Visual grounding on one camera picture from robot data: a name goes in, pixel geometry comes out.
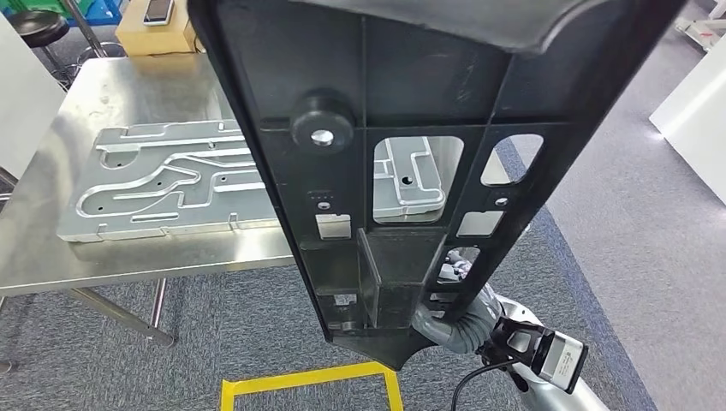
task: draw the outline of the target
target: hole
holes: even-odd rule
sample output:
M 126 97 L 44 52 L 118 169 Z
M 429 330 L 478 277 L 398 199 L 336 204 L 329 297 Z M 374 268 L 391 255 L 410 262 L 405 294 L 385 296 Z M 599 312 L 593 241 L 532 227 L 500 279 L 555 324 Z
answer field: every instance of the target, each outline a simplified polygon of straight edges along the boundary
M 341 240 L 350 238 L 350 216 L 348 214 L 316 214 L 320 240 Z
M 457 247 L 446 253 L 438 273 L 438 283 L 458 283 L 467 277 L 473 262 L 479 257 L 476 247 Z
M 381 140 L 374 152 L 373 219 L 378 223 L 437 221 L 463 148 L 461 140 L 448 135 Z
M 337 306 L 348 306 L 358 302 L 358 296 L 355 294 L 335 294 Z
M 118 167 L 128 166 L 136 161 L 138 156 L 139 152 L 104 152 L 101 157 L 101 164 L 113 170 Z
M 515 350 L 526 353 L 529 348 L 529 342 L 532 341 L 532 336 L 525 332 L 516 332 L 509 337 L 507 345 Z
M 491 235 L 502 220 L 504 211 L 471 211 L 464 214 L 457 237 L 463 235 Z
M 538 134 L 515 134 L 499 141 L 481 173 L 481 183 L 487 186 L 509 184 L 524 178 L 542 141 Z
M 132 216 L 131 223 L 144 223 L 149 221 L 165 221 L 176 220 L 179 217 L 178 212 L 160 212 L 159 214 L 146 214 L 143 216 Z

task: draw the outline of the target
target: black plastic panel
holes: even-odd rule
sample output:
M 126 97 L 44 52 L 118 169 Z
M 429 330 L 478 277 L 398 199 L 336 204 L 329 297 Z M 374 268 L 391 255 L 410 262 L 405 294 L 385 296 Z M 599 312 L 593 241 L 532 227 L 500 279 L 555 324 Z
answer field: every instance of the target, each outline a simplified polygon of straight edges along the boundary
M 445 318 L 465 312 L 682 4 L 603 2 L 568 15 L 573 20 L 538 55 L 284 0 L 189 0 L 189 11 L 326 339 L 399 369 L 431 345 L 410 328 L 416 305 L 445 292 L 453 297 L 437 303 Z M 313 143 L 316 129 L 336 138 Z M 494 146 L 513 134 L 543 138 L 529 172 L 518 182 L 481 184 Z M 459 138 L 459 167 L 437 221 L 376 223 L 373 150 L 405 136 Z M 321 200 L 330 207 L 318 208 Z M 470 211 L 503 218 L 490 235 L 457 236 Z M 321 239 L 321 213 L 349 215 L 351 237 Z M 463 283 L 438 284 L 455 247 L 481 253 Z M 355 302 L 336 304 L 343 295 Z

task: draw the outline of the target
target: smartphone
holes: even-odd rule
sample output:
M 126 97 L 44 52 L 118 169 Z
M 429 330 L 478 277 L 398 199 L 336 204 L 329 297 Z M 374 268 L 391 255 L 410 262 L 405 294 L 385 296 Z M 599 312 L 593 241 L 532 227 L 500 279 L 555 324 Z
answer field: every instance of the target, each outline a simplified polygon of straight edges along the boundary
M 173 0 L 150 0 L 144 15 L 144 26 L 165 26 L 169 24 L 173 8 Z

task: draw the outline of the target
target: yellow tape marking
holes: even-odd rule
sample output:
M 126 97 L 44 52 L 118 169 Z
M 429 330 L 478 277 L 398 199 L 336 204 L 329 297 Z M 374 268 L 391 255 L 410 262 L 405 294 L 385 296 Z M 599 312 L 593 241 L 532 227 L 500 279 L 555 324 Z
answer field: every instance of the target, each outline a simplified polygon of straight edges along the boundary
M 364 362 L 350 366 L 334 366 L 322 370 L 248 379 L 234 383 L 223 379 L 221 411 L 233 411 L 235 396 L 294 388 L 302 385 L 329 383 L 341 379 L 368 377 L 377 374 L 384 375 L 390 410 L 403 411 L 403 400 L 401 399 L 401 391 L 398 387 L 396 373 L 377 362 Z

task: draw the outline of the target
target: white wall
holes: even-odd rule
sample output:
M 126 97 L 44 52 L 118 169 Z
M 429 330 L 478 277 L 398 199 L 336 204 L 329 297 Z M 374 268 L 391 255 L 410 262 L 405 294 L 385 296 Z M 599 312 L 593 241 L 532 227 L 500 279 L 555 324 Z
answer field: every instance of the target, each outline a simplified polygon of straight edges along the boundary
M 0 166 L 20 178 L 65 92 L 0 15 Z
M 726 203 L 726 37 L 650 119 L 701 180 Z

